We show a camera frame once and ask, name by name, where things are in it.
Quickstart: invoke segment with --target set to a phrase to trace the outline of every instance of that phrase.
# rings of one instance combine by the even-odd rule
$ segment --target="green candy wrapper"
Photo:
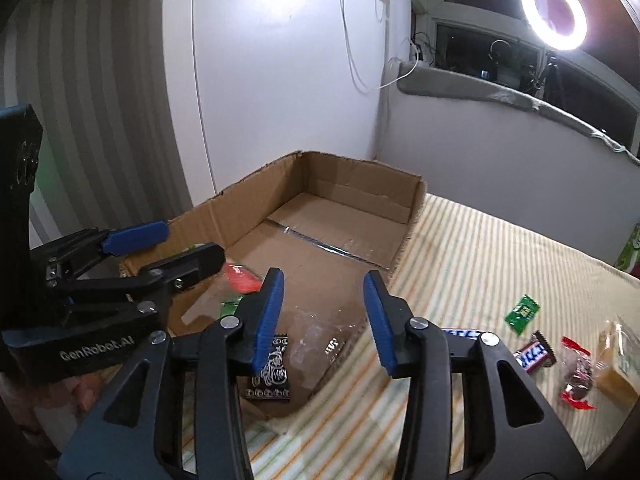
[[[232,298],[231,300],[226,300],[220,303],[220,317],[232,316],[236,313],[236,309],[240,304],[240,300],[242,300],[242,296],[238,296],[236,298]]]
[[[539,310],[540,306],[535,301],[529,296],[523,296],[504,320],[516,334],[521,335]]]

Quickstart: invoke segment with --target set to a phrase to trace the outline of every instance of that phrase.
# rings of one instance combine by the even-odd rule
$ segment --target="blue gripper pad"
[[[102,252],[112,256],[146,249],[164,242],[169,236],[169,226],[164,221],[151,222],[109,233],[102,242]]]
[[[378,349],[380,364],[386,369],[386,373],[392,376],[398,366],[398,359],[396,359],[393,347],[393,333],[370,274],[364,276],[364,306],[369,316],[369,324]]]
[[[273,345],[273,335],[276,332],[276,325],[278,324],[284,300],[284,273],[280,269],[270,269],[264,279],[262,288],[267,288],[268,296],[262,308],[262,317],[255,333],[254,358],[251,364],[254,374],[257,376],[260,375],[264,365],[267,364],[271,346]]]

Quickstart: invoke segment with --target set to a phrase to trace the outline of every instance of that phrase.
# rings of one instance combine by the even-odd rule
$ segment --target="red object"
[[[576,410],[595,410],[595,406],[591,406],[586,400],[575,400],[567,392],[562,392],[560,398],[572,405]]]
[[[591,357],[591,352],[589,352],[585,348],[582,348],[573,339],[569,339],[568,337],[564,336],[561,339],[561,343],[562,343],[563,346],[566,346],[567,348],[570,348],[571,350],[577,350],[578,352],[582,352],[583,354],[587,354],[589,357]]]
[[[248,294],[249,292],[258,292],[260,290],[262,280],[242,265],[226,263],[223,269],[229,284],[240,294]]]

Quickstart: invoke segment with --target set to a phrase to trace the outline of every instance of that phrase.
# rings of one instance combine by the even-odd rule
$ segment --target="white wall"
[[[338,0],[193,3],[200,112],[218,191],[293,150],[372,156],[379,92],[354,86]],[[345,6],[354,60],[377,87],[383,4]]]
[[[198,104],[193,0],[162,0],[162,53],[175,142],[193,205],[216,194]]]
[[[411,0],[389,0],[387,59],[409,59],[411,36]]]
[[[570,128],[500,104],[391,92],[383,162],[428,191],[613,263],[640,219],[640,168]]]

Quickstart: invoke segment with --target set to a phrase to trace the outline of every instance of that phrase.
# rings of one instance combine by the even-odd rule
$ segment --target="ring light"
[[[569,5],[571,13],[574,16],[574,31],[568,36],[558,34],[549,27],[548,23],[538,12],[536,0],[522,0],[522,7],[531,28],[533,28],[533,31],[542,41],[556,50],[573,50],[574,48],[578,48],[587,36],[587,17],[584,15],[580,1],[564,1]]]

